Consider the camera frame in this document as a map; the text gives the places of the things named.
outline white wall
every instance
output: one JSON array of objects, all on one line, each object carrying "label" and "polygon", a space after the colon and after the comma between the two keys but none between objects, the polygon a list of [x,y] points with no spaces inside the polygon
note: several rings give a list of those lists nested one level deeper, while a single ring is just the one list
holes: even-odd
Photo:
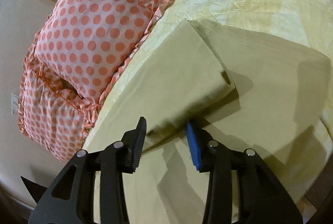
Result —
[{"label": "white wall", "polygon": [[20,91],[22,60],[53,7],[50,0],[0,0],[0,184],[29,205],[20,175],[48,186],[64,164],[19,131],[11,92]]}]

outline pillow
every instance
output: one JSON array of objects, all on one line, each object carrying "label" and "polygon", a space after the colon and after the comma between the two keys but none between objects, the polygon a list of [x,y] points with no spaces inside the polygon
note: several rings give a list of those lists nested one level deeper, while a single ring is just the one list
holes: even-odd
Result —
[{"label": "pillow", "polygon": [[91,123],[81,109],[81,99],[64,88],[60,76],[35,58],[28,57],[24,68],[19,128],[60,161],[68,161],[82,148],[91,129]]},{"label": "pillow", "polygon": [[113,75],[173,1],[58,0],[38,33],[35,56],[79,96],[102,105]]}]

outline wall outlet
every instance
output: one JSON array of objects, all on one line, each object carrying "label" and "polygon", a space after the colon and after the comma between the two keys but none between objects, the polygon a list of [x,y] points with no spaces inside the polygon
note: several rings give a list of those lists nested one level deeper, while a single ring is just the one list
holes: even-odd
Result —
[{"label": "wall outlet", "polygon": [[19,96],[16,93],[12,92],[12,116],[17,114],[19,109]]}]

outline folded blanket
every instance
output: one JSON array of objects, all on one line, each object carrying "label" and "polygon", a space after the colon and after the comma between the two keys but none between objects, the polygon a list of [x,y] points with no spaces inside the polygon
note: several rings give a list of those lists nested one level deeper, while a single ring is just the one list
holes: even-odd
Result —
[{"label": "folded blanket", "polygon": [[[192,114],[187,113],[186,106],[193,106],[189,103],[211,98],[204,102],[213,104],[200,112],[202,126],[231,149],[254,148],[296,202],[332,150],[319,119],[330,75],[329,58],[305,46],[207,20],[183,20],[131,79],[89,149],[120,139],[140,115],[146,116],[149,131],[164,121],[179,126]],[[192,94],[200,83],[204,86]],[[218,101],[209,96],[216,90],[224,92]],[[171,105],[171,99],[180,105]],[[209,175],[196,171],[184,131],[175,135],[174,130],[150,133],[140,167],[134,175],[124,175],[131,223],[202,222]],[[167,137],[173,139],[166,143]]]}]

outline metal screw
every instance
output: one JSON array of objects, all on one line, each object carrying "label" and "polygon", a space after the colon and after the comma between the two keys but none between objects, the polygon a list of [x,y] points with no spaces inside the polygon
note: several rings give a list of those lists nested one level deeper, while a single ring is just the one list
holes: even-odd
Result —
[{"label": "metal screw", "polygon": [[253,149],[247,149],[247,150],[246,150],[246,154],[247,154],[248,156],[254,156],[254,155],[255,155],[255,150],[253,150]]},{"label": "metal screw", "polygon": [[113,147],[115,148],[121,148],[122,146],[124,146],[124,143],[122,141],[116,141],[114,144],[113,144]]},{"label": "metal screw", "polygon": [[85,150],[79,150],[79,151],[76,153],[76,156],[77,156],[77,157],[84,157],[86,154],[87,154],[87,152],[86,152]]},{"label": "metal screw", "polygon": [[208,142],[209,147],[217,147],[218,145],[219,145],[219,143],[216,140],[210,140]]}]

